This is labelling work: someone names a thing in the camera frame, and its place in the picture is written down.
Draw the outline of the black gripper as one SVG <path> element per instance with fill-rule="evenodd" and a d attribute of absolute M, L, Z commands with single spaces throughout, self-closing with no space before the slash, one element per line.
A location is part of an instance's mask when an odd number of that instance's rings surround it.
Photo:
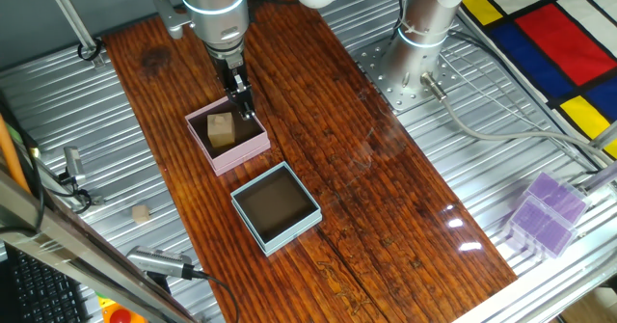
<path fill-rule="evenodd" d="M 253 89 L 249 82 L 244 54 L 211 56 L 211 60 L 228 100 L 236 106 L 238 111 L 241 111 L 244 120 L 254 118 Z"/>

